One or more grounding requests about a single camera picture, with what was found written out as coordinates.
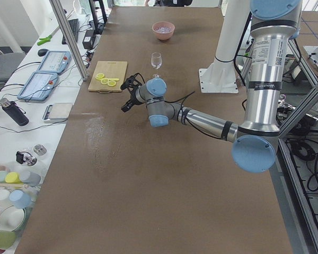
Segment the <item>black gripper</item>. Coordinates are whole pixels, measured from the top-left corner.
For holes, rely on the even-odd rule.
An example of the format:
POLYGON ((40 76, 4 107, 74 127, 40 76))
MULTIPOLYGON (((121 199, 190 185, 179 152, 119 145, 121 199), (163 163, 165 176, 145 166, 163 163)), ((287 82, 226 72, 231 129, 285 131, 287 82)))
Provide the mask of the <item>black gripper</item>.
POLYGON ((130 93, 130 99, 121 107, 124 113, 128 112, 134 105, 143 104, 143 98, 139 95, 139 88, 142 83, 137 79, 137 76, 141 76, 141 74, 131 75, 120 86, 121 90, 127 89, 130 93))

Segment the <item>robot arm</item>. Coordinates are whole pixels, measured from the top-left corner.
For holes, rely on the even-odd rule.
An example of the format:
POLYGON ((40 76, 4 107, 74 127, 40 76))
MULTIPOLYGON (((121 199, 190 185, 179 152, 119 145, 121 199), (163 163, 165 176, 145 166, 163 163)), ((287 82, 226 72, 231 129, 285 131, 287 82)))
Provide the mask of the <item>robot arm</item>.
POLYGON ((233 160, 243 170, 260 173, 270 169, 275 163, 280 132, 276 113, 287 43, 299 32, 301 9, 301 1, 230 2, 214 62, 201 70, 199 81, 206 93, 236 91, 231 67, 235 62, 234 47, 240 44, 240 34, 250 29, 251 74, 246 83, 246 110, 241 124, 187 107, 184 99, 166 101, 167 85, 158 76, 144 84, 130 76, 121 87, 130 92, 122 111, 145 105, 151 126, 166 126, 176 120, 209 137, 231 142, 233 160))

